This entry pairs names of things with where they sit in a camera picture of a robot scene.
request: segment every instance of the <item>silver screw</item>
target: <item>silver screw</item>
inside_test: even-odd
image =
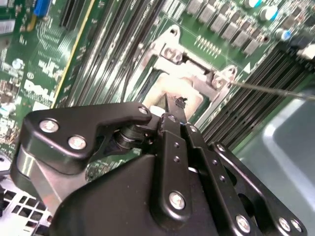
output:
[[[285,219],[279,218],[279,223],[282,226],[282,228],[284,228],[285,231],[288,231],[288,232],[291,231],[289,223]]]
[[[241,231],[243,231],[245,233],[249,233],[251,231],[251,226],[244,216],[237,215],[236,216],[236,222],[238,224],[238,227],[240,227]]]
[[[145,109],[145,108],[143,108],[143,107],[139,107],[139,111],[142,113],[142,114],[147,114],[148,113],[148,111]]]
[[[169,195],[169,201],[171,205],[177,210],[182,210],[185,208],[185,200],[178,193],[171,192]]]
[[[85,140],[79,136],[72,136],[69,138],[68,144],[71,148],[76,150],[82,150],[87,146]]]
[[[197,132],[197,129],[193,126],[191,126],[190,129],[192,130],[192,132]]]
[[[39,123],[39,128],[46,133],[54,133],[59,129],[59,125],[53,120],[43,120]]]
[[[171,121],[176,122],[176,118],[175,118],[174,116],[169,115],[168,118],[169,118]]]
[[[298,232],[302,232],[300,224],[296,220],[291,220],[292,225],[297,229]]]
[[[218,144],[217,147],[220,151],[225,151],[224,147],[221,144]]]

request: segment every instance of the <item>hole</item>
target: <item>hole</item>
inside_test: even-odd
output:
[[[229,169],[225,169],[228,177],[230,178],[230,180],[232,181],[233,186],[235,186],[237,184],[237,178],[235,177],[234,174],[232,174],[232,172]]]
[[[32,221],[28,221],[25,226],[35,228],[37,226],[37,223],[32,222]]]
[[[21,208],[20,206],[16,206],[16,207],[13,209],[12,213],[17,214],[20,208]]]
[[[263,38],[264,43],[268,43],[269,40],[270,40],[269,36],[267,36],[267,35],[264,36],[264,38]]]
[[[174,29],[171,29],[171,34],[173,34],[173,35],[177,35],[177,31],[176,30],[174,30]]]
[[[221,180],[223,183],[225,183],[225,178],[224,178],[224,176],[220,176],[220,180]]]
[[[10,202],[4,200],[3,201],[3,210],[5,210],[8,207],[9,204],[10,204]]]
[[[31,212],[32,212],[31,209],[28,209],[28,208],[25,208],[25,207],[24,207],[24,208],[20,211],[19,215],[28,218],[28,217],[30,216]]]
[[[252,204],[252,202],[249,200],[248,197],[246,197],[244,194],[242,193],[239,193],[238,194],[238,197],[240,198],[244,208],[245,208],[245,211],[247,213],[247,215],[250,217],[250,218],[253,218],[254,215],[255,215],[255,211],[254,211],[254,206]]]
[[[7,200],[12,200],[15,195],[16,195],[16,193],[7,190],[5,195],[4,195],[4,198]]]
[[[41,217],[43,216],[42,213],[38,211],[34,211],[33,214],[31,215],[32,220],[40,221]]]
[[[48,227],[44,225],[39,225],[35,234],[40,236],[48,236],[49,234]]]
[[[23,197],[20,199],[19,203],[24,203],[26,199],[27,199],[27,197],[23,196]]]
[[[48,218],[47,218],[47,222],[49,222],[49,223],[51,223],[51,221],[53,220],[53,217],[50,215],[50,216],[48,216]]]
[[[36,201],[35,199],[30,198],[30,199],[27,201],[26,205],[28,205],[28,206],[30,206],[30,207],[35,207],[36,203],[37,203],[37,201]]]
[[[38,210],[46,210],[46,206],[42,202],[39,202],[36,208]]]
[[[178,156],[175,156],[175,157],[174,157],[174,161],[175,161],[176,163],[180,163],[180,162],[181,162],[181,160],[180,160],[180,158],[179,158]]]

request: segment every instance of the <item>motherboard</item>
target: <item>motherboard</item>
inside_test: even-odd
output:
[[[0,0],[0,149],[13,157],[31,111],[154,107],[165,93],[185,97],[206,132],[239,91],[228,81],[246,82],[279,44],[303,49],[314,34],[313,0]]]

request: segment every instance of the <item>black memory slot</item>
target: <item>black memory slot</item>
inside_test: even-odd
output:
[[[247,83],[276,89],[295,89],[309,73],[277,48],[250,76]],[[208,144],[222,142],[235,148],[261,123],[285,98],[260,91],[240,88],[233,99],[207,126],[203,136]]]
[[[85,1],[67,0],[60,20],[60,27],[65,27],[68,31],[77,27]]]

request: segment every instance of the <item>pcie slot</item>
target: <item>pcie slot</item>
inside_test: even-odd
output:
[[[71,93],[66,101],[66,107],[78,105],[79,101],[75,100],[76,95],[78,95],[78,99],[80,100],[82,94],[84,94],[85,89],[91,87],[89,85],[91,83],[90,81],[93,81],[91,73],[98,60],[98,54],[102,49],[102,45],[111,35],[110,32],[112,26],[115,22],[117,22],[117,18],[119,17],[118,15],[121,12],[122,6],[128,6],[128,4],[124,1],[120,1],[118,6],[116,6],[116,4],[117,3],[115,0],[110,0],[106,5],[103,17],[101,18],[100,23],[97,25],[97,29],[95,30],[94,39],[89,45],[85,59],[71,89]]]
[[[61,27],[65,27],[68,31],[72,31],[76,28],[85,1],[86,0],[67,0],[60,20]]]
[[[100,38],[101,40],[97,43],[97,48],[95,48],[95,45],[91,45],[89,48],[90,50],[93,50],[93,54],[89,55],[87,60],[91,61],[89,63],[84,63],[84,66],[86,64],[86,68],[84,73],[80,74],[78,79],[83,78],[84,79],[84,85],[82,86],[82,90],[80,92],[79,99],[76,102],[76,105],[84,105],[88,97],[91,93],[95,92],[95,88],[99,86],[101,83],[101,78],[98,76],[97,73],[99,71],[103,71],[105,68],[105,65],[103,63],[106,53],[110,53],[110,47],[112,46],[113,40],[117,40],[116,43],[121,40],[123,31],[128,26],[129,21],[124,22],[126,20],[126,15],[130,12],[130,1],[120,1],[118,2],[118,10],[116,11],[116,14],[113,15],[112,11],[108,12],[107,15],[112,15],[110,18],[107,18],[105,20],[102,20],[102,28],[99,28],[97,30],[98,34],[99,32],[104,31],[106,29],[107,34],[102,35],[96,35],[95,38]],[[135,3],[134,9],[139,5],[140,1],[138,0]]]
[[[134,32],[133,37],[135,40],[133,41],[132,46],[130,47],[130,50],[127,52],[127,56],[125,57],[125,60],[123,62],[123,65],[120,67],[119,72],[116,76],[116,84],[115,86],[111,86],[111,88],[106,93],[106,96],[99,100],[102,103],[108,103],[112,100],[113,95],[117,92],[118,88],[120,87],[120,84],[122,83],[123,79],[125,78],[125,84],[122,92],[122,99],[124,99],[126,87],[128,84],[128,81],[131,77],[126,76],[126,73],[128,72],[124,68],[129,68],[130,71],[133,70],[134,65],[130,64],[130,62],[133,62],[136,60],[135,55],[137,54],[136,51],[138,49],[139,43],[143,42],[145,38],[147,37],[148,33],[150,32],[157,16],[160,14],[166,0],[156,0],[152,3],[150,11],[146,15],[146,17],[143,18],[142,23],[138,25],[138,31]]]
[[[100,60],[95,66],[94,73],[91,75],[93,85],[96,89],[89,91],[80,105],[95,104],[96,99],[100,96],[102,89],[107,84],[108,78],[112,75],[118,59],[124,52],[127,42],[130,40],[130,32],[135,29],[135,25],[138,23],[137,18],[142,16],[140,9],[146,5],[146,2],[147,0],[137,0],[133,5],[133,10],[128,21],[124,22],[123,19],[121,19],[119,24],[114,28],[116,32],[104,43],[101,55],[99,56]]]

